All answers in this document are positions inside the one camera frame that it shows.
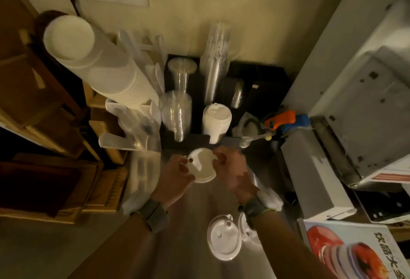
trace orange handle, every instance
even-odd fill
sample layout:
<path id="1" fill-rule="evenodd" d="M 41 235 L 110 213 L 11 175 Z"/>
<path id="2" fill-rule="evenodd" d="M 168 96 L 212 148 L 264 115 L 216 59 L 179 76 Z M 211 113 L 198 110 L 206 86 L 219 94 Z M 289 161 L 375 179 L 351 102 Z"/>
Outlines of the orange handle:
<path id="1" fill-rule="evenodd" d="M 293 124 L 296 121 L 296 112 L 295 111 L 286 111 L 279 115 L 268 118 L 264 121 L 264 125 L 271 127 L 273 130 L 276 130 L 280 125 L 283 124 Z"/>

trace lid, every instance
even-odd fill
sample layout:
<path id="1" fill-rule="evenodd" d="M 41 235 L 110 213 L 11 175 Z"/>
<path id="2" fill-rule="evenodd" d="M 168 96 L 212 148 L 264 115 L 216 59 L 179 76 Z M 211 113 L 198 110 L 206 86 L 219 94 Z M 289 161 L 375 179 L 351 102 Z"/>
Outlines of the lid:
<path id="1" fill-rule="evenodd" d="M 200 147 L 188 155 L 187 167 L 189 173 L 195 176 L 196 183 L 206 183 L 216 177 L 212 161 L 217 157 L 210 149 Z"/>
<path id="2" fill-rule="evenodd" d="M 241 250 L 242 241 L 232 215 L 219 215 L 208 227 L 208 246 L 211 253 L 221 261 L 230 261 Z"/>
<path id="3" fill-rule="evenodd" d="M 245 242 L 247 247 L 253 250 L 259 250 L 262 248 L 257 232 L 249 227 L 243 212 L 239 215 L 238 227 L 242 241 Z"/>
<path id="4" fill-rule="evenodd" d="M 95 35 L 83 18 L 67 15 L 54 19 L 44 31 L 44 46 L 55 58 L 81 60 L 93 49 Z"/>
<path id="5" fill-rule="evenodd" d="M 189 58 L 176 57 L 168 62 L 168 68 L 172 73 L 192 74 L 197 67 L 196 62 Z"/>
<path id="6" fill-rule="evenodd" d="M 227 122 L 232 120 L 232 113 L 229 108 L 219 103 L 208 105 L 204 110 L 205 117 L 213 121 Z"/>

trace stainless steel counter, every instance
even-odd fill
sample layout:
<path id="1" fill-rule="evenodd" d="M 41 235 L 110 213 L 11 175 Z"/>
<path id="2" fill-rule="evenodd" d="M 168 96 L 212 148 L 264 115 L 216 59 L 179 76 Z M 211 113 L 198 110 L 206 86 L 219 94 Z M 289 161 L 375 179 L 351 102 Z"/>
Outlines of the stainless steel counter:
<path id="1" fill-rule="evenodd" d="M 163 163 L 170 154 L 162 153 Z M 259 180 L 283 192 L 271 153 L 249 150 L 245 154 Z M 299 211 L 285 205 L 280 215 L 293 227 Z M 232 261 L 213 257 L 206 239 L 207 228 L 220 214 L 231 214 L 237 223 L 234 196 L 218 179 L 194 183 L 170 208 L 168 229 L 151 235 L 135 278 L 274 278 L 263 251 L 242 246 Z M 121 213 L 82 215 L 75 225 L 0 218 L 0 278 L 66 278 L 125 220 Z"/>

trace beige wall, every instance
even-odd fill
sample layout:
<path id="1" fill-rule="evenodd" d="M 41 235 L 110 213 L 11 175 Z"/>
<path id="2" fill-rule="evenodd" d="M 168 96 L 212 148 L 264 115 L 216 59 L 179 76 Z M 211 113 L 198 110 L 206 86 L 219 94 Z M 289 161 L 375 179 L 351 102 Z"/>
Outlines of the beige wall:
<path id="1" fill-rule="evenodd" d="M 31 0 L 42 12 L 73 13 L 68 0 Z M 149 0 L 150 7 L 82 2 L 105 32 L 163 34 L 170 53 L 200 55 L 210 20 L 232 25 L 230 58 L 301 69 L 340 0 Z"/>

